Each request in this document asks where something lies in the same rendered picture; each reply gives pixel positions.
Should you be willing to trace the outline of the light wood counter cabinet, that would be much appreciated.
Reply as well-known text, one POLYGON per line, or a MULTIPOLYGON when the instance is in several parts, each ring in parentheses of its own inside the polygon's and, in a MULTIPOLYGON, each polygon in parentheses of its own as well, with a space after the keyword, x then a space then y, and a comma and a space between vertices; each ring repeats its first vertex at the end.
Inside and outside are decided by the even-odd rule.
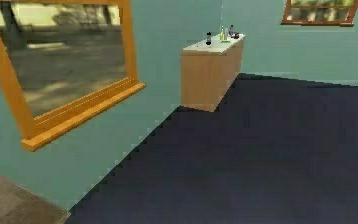
POLYGON ((213 112, 241 70, 245 35, 226 42, 218 36, 181 51, 181 105, 213 112))

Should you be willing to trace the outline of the orange framed window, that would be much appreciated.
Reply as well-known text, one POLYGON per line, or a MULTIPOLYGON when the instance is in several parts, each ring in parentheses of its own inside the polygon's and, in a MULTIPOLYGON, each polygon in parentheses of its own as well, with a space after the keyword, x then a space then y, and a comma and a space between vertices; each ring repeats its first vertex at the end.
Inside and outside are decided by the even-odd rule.
POLYGON ((0 0, 0 88, 36 151, 144 88, 131 0, 0 0))

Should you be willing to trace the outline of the brown framed window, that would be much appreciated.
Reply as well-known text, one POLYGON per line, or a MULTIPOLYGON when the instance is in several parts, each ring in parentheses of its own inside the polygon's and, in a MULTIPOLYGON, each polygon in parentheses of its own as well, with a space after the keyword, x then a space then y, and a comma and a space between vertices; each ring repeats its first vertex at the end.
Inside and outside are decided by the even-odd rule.
POLYGON ((353 27, 358 0, 286 0, 282 25, 353 27))

